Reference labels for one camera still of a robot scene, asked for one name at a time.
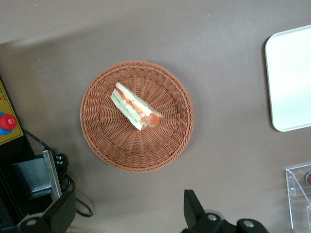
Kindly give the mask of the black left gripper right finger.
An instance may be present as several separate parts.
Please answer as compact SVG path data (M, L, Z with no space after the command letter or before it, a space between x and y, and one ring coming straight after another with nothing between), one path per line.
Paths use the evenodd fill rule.
M182 233L234 233L235 226L220 215L206 213L193 190L184 190L184 218L187 224Z

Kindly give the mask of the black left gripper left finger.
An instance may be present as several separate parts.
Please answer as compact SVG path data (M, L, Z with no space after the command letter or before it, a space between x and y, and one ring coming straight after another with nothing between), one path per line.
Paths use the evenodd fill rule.
M65 192L41 216L30 216L17 226L19 233L65 233L76 215L75 192Z

